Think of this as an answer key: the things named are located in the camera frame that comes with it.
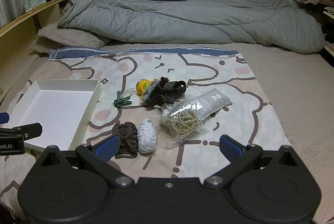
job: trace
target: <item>gray comforter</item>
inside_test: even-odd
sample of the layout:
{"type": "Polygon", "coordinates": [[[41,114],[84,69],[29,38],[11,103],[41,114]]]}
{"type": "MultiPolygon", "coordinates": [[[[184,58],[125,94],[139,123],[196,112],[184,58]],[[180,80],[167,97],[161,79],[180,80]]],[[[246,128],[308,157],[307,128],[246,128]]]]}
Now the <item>gray comforter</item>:
{"type": "Polygon", "coordinates": [[[288,0],[70,0],[62,27],[124,42],[262,43],[298,53],[324,46],[316,20],[288,0]]]}

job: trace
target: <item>white cable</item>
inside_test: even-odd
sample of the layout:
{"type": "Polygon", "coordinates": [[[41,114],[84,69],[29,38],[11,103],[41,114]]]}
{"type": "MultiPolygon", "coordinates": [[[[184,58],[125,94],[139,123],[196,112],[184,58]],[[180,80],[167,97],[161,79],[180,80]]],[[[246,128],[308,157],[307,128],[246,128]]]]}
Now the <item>white cable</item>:
{"type": "Polygon", "coordinates": [[[181,107],[180,109],[181,111],[160,121],[160,123],[167,126],[171,136],[174,138],[174,142],[178,144],[182,144],[189,135],[198,130],[204,123],[204,120],[198,117],[195,110],[182,110],[181,107]]]}
{"type": "Polygon", "coordinates": [[[150,119],[146,118],[140,123],[137,138],[140,153],[148,154],[156,149],[158,133],[150,119]]]}
{"type": "Polygon", "coordinates": [[[121,95],[121,98],[125,98],[128,96],[132,96],[133,94],[135,94],[135,89],[134,88],[129,88],[128,90],[124,91],[123,94],[121,95]]]}

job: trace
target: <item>pillow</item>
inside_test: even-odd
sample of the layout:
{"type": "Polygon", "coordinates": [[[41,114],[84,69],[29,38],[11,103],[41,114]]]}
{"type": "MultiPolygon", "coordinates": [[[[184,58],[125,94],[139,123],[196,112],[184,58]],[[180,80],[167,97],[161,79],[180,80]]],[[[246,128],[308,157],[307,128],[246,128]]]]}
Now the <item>pillow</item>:
{"type": "Polygon", "coordinates": [[[110,38],[87,30],[57,27],[57,23],[52,23],[38,31],[37,39],[30,45],[30,50],[48,54],[51,49],[59,49],[66,46],[99,49],[111,41],[112,39],[110,38]]]}

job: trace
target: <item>white cardboard tray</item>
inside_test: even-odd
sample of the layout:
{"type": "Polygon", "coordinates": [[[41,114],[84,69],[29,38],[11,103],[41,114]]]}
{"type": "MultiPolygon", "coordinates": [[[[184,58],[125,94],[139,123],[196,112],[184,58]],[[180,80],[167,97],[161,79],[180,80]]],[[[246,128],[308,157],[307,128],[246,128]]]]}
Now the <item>white cardboard tray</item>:
{"type": "Polygon", "coordinates": [[[49,145],[74,150],[82,144],[88,123],[101,96],[99,80],[38,80],[10,114],[5,128],[39,122],[40,137],[25,146],[42,152],[49,145]]]}

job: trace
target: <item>tissue box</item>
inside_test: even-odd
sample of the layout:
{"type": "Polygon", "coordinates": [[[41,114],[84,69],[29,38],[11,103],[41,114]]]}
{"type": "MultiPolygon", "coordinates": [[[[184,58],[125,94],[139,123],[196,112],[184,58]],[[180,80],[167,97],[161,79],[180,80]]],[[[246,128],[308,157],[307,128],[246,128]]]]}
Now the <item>tissue box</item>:
{"type": "Polygon", "coordinates": [[[32,10],[39,5],[46,3],[46,0],[25,0],[24,1],[24,11],[27,13],[28,11],[32,10]]]}

